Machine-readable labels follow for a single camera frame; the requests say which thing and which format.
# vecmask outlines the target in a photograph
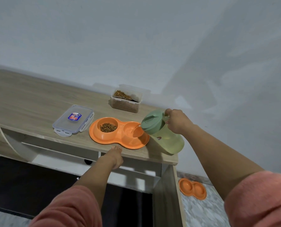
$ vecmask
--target wooden tabletop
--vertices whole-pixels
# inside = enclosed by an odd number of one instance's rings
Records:
[[[141,122],[156,107],[140,104],[139,112],[127,112],[110,106],[110,95],[0,70],[0,127],[72,146],[107,152],[111,145],[94,142],[89,131],[61,137],[52,124],[72,105],[94,110],[94,121],[115,117],[121,121]],[[177,165],[178,156],[167,154],[153,139],[143,148],[123,148],[125,157]]]

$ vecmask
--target hand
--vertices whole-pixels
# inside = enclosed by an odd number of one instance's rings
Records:
[[[165,116],[170,117],[166,123],[168,124],[168,128],[176,134],[183,135],[188,128],[194,125],[182,110],[168,108],[165,110]]]
[[[113,169],[117,169],[123,164],[123,158],[121,156],[122,151],[123,149],[120,146],[114,146],[104,155],[105,157],[112,159],[114,164]]]

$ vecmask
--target forearm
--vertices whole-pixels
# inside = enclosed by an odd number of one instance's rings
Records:
[[[106,191],[107,181],[113,167],[113,159],[108,156],[100,157],[97,162],[78,179],[74,186],[87,187],[94,194],[101,209]]]
[[[223,200],[245,177],[263,170],[197,125],[189,126],[183,135]]]

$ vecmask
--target green pitcher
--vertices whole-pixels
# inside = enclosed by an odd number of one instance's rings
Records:
[[[183,149],[185,142],[181,135],[168,129],[166,121],[169,119],[161,110],[150,112],[142,120],[141,128],[150,135],[163,149],[170,154],[176,154]]]

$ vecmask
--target gray wall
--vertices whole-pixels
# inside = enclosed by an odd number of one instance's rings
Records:
[[[281,0],[0,0],[0,65],[142,88],[281,172]],[[188,144],[179,161],[206,175]]]

